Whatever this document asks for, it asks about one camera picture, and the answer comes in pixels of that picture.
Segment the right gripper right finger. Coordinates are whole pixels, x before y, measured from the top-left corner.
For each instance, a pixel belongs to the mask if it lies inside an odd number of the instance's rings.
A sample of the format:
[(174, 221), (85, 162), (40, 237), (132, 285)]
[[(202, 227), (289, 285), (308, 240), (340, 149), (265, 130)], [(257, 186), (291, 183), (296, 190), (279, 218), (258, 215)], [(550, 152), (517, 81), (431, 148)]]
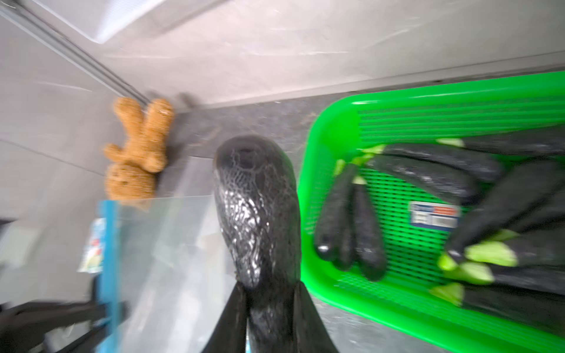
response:
[(293, 347), (299, 353), (338, 353), (306, 286), (294, 290)]

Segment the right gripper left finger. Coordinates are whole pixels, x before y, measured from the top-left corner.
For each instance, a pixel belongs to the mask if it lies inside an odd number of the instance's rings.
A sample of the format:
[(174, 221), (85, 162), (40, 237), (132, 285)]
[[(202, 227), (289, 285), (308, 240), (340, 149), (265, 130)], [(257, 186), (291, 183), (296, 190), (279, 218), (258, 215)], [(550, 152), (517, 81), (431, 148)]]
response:
[(202, 353), (245, 353), (247, 294), (237, 282)]

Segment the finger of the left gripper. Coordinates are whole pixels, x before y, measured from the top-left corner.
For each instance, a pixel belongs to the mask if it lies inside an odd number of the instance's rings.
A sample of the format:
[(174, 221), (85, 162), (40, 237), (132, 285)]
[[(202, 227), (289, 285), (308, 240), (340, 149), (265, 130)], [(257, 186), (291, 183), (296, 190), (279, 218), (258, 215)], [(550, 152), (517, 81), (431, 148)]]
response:
[(109, 304), (90, 302), (26, 302), (15, 307), (1, 304), (1, 351), (48, 352), (46, 334), (54, 329), (89, 322), (91, 329), (61, 352), (94, 352), (110, 335)]

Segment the clear zip-top bag blue zipper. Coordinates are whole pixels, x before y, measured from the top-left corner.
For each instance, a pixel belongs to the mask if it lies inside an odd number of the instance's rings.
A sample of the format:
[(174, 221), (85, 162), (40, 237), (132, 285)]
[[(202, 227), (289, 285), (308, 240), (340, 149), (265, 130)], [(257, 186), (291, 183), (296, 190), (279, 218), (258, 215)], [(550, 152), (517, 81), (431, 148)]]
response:
[(235, 284), (210, 195), (105, 201), (99, 298), (112, 310), (100, 352), (200, 352)]

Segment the dark eggplant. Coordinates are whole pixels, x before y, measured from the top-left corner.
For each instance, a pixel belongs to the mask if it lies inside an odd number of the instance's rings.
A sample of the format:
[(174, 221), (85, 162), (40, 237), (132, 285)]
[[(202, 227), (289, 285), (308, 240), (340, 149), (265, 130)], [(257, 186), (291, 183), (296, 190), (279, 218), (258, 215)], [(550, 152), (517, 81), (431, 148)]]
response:
[(293, 352), (300, 281), (300, 206), (288, 155), (260, 135), (216, 150), (214, 196), (223, 238), (247, 295), (253, 352)]

